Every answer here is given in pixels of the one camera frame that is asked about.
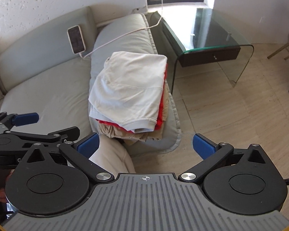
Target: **glass side table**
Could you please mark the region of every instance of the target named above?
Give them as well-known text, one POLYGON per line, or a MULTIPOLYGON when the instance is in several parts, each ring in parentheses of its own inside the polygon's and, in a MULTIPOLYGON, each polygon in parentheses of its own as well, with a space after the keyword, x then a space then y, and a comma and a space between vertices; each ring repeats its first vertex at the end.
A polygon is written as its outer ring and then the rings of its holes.
MULTIPOLYGON (((147 19, 155 25, 160 14, 148 13, 147 19)), ((157 52, 168 58, 170 91, 177 62, 182 67, 217 62, 234 87, 254 52, 253 45, 210 8, 164 8, 160 24, 151 33, 157 52)))

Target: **metal screw cap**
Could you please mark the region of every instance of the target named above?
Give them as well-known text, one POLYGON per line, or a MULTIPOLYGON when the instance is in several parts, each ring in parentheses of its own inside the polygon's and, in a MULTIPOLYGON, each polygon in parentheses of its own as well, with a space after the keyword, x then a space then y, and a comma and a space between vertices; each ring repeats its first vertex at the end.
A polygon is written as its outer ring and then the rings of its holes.
POLYGON ((184 174, 181 174, 181 178, 183 180, 194 180, 196 179, 196 175, 193 173, 184 173, 184 174))
POLYGON ((99 180, 108 180, 108 179, 110 179, 110 177, 111 177, 111 174, 105 173, 105 172, 98 173, 96 175, 96 178, 99 179, 99 180))

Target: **folded clothes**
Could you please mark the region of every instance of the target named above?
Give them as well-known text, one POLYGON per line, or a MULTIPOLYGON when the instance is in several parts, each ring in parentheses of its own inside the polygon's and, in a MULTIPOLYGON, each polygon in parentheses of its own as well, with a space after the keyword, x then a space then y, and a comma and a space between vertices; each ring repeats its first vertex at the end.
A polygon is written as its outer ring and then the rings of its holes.
POLYGON ((154 131, 166 63, 163 55, 114 52, 90 92, 89 116, 133 133, 154 131))
POLYGON ((163 92, 163 105, 161 120, 162 125, 158 130, 154 130, 152 132, 144 132, 144 133, 133 133, 131 131, 126 131, 125 129, 121 128, 120 126, 109 125, 105 123, 99 123, 99 131, 104 135, 110 138, 120 138, 124 139, 124 142, 127 145, 132 145, 136 141, 146 141, 146 140, 161 140, 163 129, 164 129, 164 122, 167 120, 168 116, 168 108, 169 108, 169 87, 165 83, 165 88, 163 92))
MULTIPOLYGON (((158 109, 158 115, 157 115, 157 120, 156 120, 156 125, 155 125, 154 130, 159 130, 161 128, 161 126, 162 126, 162 123, 163 123, 163 120, 162 120, 162 113, 163 113, 163 107, 164 107, 163 97, 164 97, 164 93, 162 94, 162 97, 160 99, 160 105, 159 105, 159 109, 158 109)), ((112 125, 114 127, 122 129, 122 130, 124 130, 126 132, 134 133, 133 131, 128 131, 128 130, 124 129, 123 127, 120 127, 118 124, 116 124, 114 122, 108 122, 108 121, 103 121, 103 120, 99 120, 99 119, 96 119, 96 120, 99 123, 103 123, 105 125, 112 125)))

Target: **white shirt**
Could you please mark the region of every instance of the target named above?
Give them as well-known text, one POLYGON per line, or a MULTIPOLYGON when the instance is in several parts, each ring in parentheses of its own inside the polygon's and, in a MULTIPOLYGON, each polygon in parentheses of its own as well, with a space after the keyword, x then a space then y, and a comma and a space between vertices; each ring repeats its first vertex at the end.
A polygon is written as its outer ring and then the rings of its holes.
POLYGON ((89 95, 89 116, 134 133, 154 131, 165 82, 167 57, 114 52, 89 95))

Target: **beige leather sofa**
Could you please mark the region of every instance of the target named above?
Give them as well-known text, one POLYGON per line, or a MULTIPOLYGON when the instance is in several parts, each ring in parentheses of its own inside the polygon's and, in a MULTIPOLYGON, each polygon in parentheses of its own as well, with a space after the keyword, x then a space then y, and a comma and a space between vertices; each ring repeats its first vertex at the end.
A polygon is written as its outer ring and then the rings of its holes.
MULTIPOLYGON (((23 36, 0 55, 0 112, 37 112, 38 123, 14 131, 47 134, 77 126, 80 138, 99 132, 88 116, 88 95, 105 60, 115 51, 156 54, 150 30, 141 30, 100 48, 91 58, 74 55, 67 29, 80 25, 87 53, 137 28, 147 26, 141 14, 119 18, 98 35, 92 11, 81 8, 56 18, 23 36)), ((170 110, 161 141, 137 142, 124 148, 116 140, 100 136, 99 149, 90 158, 113 173, 135 172, 130 155, 166 153, 180 143, 181 130, 170 95, 170 110)))

